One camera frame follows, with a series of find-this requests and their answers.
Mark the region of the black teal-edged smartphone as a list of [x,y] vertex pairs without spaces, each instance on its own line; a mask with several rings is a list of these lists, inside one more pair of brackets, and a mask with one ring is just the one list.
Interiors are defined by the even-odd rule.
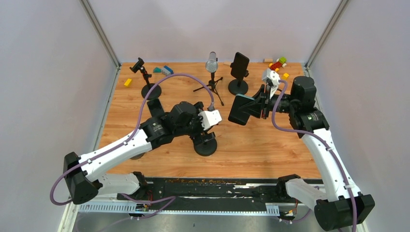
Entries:
[[235,124],[245,126],[249,120],[249,105],[254,103],[255,99],[243,94],[237,94],[234,98],[228,120]]

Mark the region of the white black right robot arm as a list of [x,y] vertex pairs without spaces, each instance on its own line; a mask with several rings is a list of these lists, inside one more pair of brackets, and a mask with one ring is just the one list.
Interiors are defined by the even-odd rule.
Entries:
[[251,116],[271,117],[277,127],[276,115],[289,116],[290,133],[296,133],[314,158],[325,187],[320,191],[296,174],[280,177],[276,188],[279,200],[296,199],[307,206],[325,231],[349,227],[356,231],[364,222],[375,201],[370,194],[363,194],[348,174],[333,143],[330,126],[324,114],[315,107],[314,80],[306,76],[294,78],[290,93],[276,91],[276,87],[289,85],[284,80],[267,80],[252,96],[237,94],[229,114],[229,121],[246,125]]

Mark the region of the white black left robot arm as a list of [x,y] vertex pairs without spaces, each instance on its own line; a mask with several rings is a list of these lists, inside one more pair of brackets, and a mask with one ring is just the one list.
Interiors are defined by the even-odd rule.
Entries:
[[212,155],[217,148],[214,132],[209,130],[222,121],[220,112],[204,110],[201,101],[182,101],[165,112],[158,99],[147,103],[151,117],[123,138],[94,152],[64,157],[64,180],[72,203],[83,204],[97,195],[124,193],[144,199],[148,186],[140,172],[107,174],[107,171],[132,157],[144,155],[174,138],[188,136],[197,154]]

